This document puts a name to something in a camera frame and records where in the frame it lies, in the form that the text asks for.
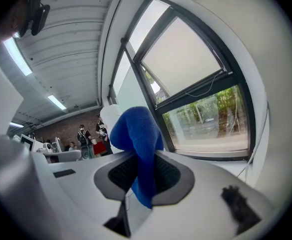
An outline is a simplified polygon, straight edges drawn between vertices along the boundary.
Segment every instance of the standing person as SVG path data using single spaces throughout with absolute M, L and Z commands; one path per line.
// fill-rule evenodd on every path
M 72 141 L 69 145 L 70 145 L 69 151 L 77 150 L 77 146 L 75 145 L 75 142 Z
M 99 122 L 96 125 L 96 133 L 99 134 L 99 137 L 102 139 L 102 142 L 104 143 L 106 147 L 107 154 L 110 155 L 112 154 L 112 150 L 111 150 L 110 140 L 109 140 L 106 126 L 103 123 L 102 118 L 100 117 L 100 114 L 98 114 L 97 117 L 99 119 Z
M 95 158 L 94 148 L 91 142 L 91 134 L 89 133 L 88 130 L 85 130 L 85 126 L 83 124 L 79 126 L 79 132 L 77 133 L 77 140 L 81 147 L 87 145 L 91 158 Z

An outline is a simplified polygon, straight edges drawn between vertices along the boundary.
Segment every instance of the fluorescent light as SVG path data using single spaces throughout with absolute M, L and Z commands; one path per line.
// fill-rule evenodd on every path
M 56 98 L 54 95 L 50 95 L 47 97 L 48 99 L 50 99 L 57 107 L 59 107 L 61 110 L 65 110 L 66 107 L 61 104 Z
M 21 55 L 14 38 L 7 39 L 3 42 L 6 46 L 8 53 L 10 54 L 11 58 L 14 60 L 16 65 L 19 69 L 24 73 L 25 76 L 31 73 L 29 66 L 27 65 L 26 61 L 24 60 L 23 56 Z
M 17 123 L 14 123 L 14 122 L 10 122 L 9 125 L 10 126 L 14 126 L 14 127 L 18 127 L 18 128 L 23 128 L 24 127 L 23 125 L 17 124 Z

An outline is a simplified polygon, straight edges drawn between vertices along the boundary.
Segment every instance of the red object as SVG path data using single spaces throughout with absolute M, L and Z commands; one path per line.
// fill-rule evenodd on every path
M 106 150 L 106 147 L 102 143 L 102 141 L 97 142 L 97 144 L 96 145 L 93 145 L 93 147 L 94 147 L 94 153 L 95 153 L 95 155 L 102 154 L 102 153 L 104 153 L 104 152 L 107 151 Z

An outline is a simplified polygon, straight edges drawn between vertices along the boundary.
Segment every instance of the black t-shirt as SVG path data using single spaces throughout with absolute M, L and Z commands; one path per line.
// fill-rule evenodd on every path
M 81 133 L 83 133 L 84 131 L 86 131 L 85 136 L 88 139 L 88 145 L 92 145 L 91 140 L 88 138 L 89 136 L 91 136 L 91 134 L 89 133 L 89 131 L 87 130 L 80 130 Z
M 96 125 L 96 132 L 99 132 L 101 137 L 106 137 L 107 129 L 105 124 L 102 121 L 99 121 Z

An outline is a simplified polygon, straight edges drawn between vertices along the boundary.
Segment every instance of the blue plush object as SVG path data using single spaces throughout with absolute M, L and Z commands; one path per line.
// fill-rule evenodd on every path
M 138 176 L 132 190 L 138 200 L 151 208 L 156 194 L 154 181 L 155 150 L 163 150 L 162 136 L 150 111 L 144 106 L 126 110 L 110 134 L 111 143 L 118 149 L 133 151 L 138 155 Z

